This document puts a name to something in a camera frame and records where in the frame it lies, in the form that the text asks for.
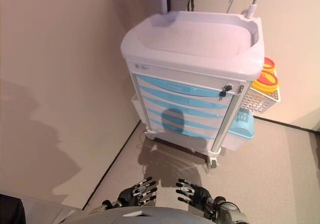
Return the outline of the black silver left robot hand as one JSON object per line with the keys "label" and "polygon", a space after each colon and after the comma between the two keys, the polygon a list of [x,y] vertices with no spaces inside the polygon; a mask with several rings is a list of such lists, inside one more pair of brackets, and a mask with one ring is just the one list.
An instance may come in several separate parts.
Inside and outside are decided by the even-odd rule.
{"label": "black silver left robot hand", "polygon": [[144,206],[157,198],[155,195],[158,189],[156,185],[157,182],[151,176],[147,177],[132,187],[123,190],[119,194],[116,203],[120,207]]}

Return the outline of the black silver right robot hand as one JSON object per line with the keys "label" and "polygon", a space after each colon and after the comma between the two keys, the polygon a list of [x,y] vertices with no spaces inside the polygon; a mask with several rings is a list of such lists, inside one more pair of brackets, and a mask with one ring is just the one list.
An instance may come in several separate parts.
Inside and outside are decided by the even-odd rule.
{"label": "black silver right robot hand", "polygon": [[187,198],[179,197],[178,200],[190,205],[204,205],[207,203],[207,200],[212,197],[207,189],[187,179],[179,178],[176,186],[176,193]]}

